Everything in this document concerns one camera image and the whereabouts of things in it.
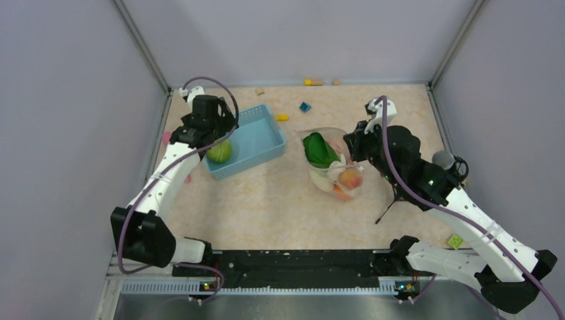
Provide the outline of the green apple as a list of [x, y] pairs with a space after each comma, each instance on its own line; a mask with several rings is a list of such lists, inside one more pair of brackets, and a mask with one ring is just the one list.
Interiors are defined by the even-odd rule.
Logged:
[[233, 147], [229, 140], [225, 140], [210, 148], [206, 152], [207, 158], [213, 163], [226, 163], [233, 154]]

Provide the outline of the red peach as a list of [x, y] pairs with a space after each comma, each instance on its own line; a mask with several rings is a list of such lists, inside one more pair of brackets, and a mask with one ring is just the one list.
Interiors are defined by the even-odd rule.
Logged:
[[345, 189], [352, 190], [362, 185], [363, 177], [357, 169], [348, 168], [338, 175], [338, 183]]

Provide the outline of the clear pink-dotted zip bag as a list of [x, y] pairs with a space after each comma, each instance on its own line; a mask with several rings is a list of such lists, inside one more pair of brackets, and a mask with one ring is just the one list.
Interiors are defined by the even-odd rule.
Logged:
[[364, 168], [352, 160], [345, 131], [319, 127], [296, 132], [310, 180], [323, 192], [350, 201], [359, 196]]

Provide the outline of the green leafy vegetable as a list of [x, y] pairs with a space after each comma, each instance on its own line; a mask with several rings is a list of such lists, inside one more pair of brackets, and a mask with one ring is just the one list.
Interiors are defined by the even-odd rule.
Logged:
[[322, 128], [304, 134], [301, 142], [311, 169], [340, 174], [351, 166], [344, 134], [344, 131], [335, 128]]

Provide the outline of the orange pumpkin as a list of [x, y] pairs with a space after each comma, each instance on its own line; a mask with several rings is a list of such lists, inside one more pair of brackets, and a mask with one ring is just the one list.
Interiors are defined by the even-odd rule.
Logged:
[[343, 201], [350, 201], [354, 197], [345, 192], [339, 185], [334, 184], [333, 193], [336, 197]]

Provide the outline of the white radish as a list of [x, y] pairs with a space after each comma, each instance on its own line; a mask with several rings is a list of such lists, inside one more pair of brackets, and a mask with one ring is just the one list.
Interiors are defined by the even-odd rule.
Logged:
[[338, 180], [338, 173], [309, 169], [308, 174], [312, 182], [322, 191], [331, 193]]

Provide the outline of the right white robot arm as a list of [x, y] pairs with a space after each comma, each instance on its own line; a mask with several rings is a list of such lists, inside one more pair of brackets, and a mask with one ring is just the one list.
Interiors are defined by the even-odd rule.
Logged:
[[343, 137], [352, 160], [368, 161], [404, 200], [447, 224], [472, 248], [460, 253], [404, 236], [392, 243], [396, 273], [414, 269], [448, 277], [511, 314], [548, 294], [541, 281], [556, 264], [551, 251], [534, 250], [507, 233], [471, 200], [455, 170], [421, 157], [420, 139], [409, 129], [367, 127], [361, 121]]

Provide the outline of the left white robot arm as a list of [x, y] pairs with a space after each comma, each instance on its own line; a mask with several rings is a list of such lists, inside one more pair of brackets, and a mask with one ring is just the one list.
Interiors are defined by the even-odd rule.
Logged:
[[188, 263], [201, 276], [211, 272], [214, 259], [205, 252], [205, 242], [173, 235], [166, 215], [206, 151], [225, 141], [238, 127], [238, 116], [222, 97], [193, 98], [192, 111], [171, 133], [165, 154], [145, 186], [128, 205], [116, 207], [111, 213], [120, 266], [129, 259], [160, 268]]

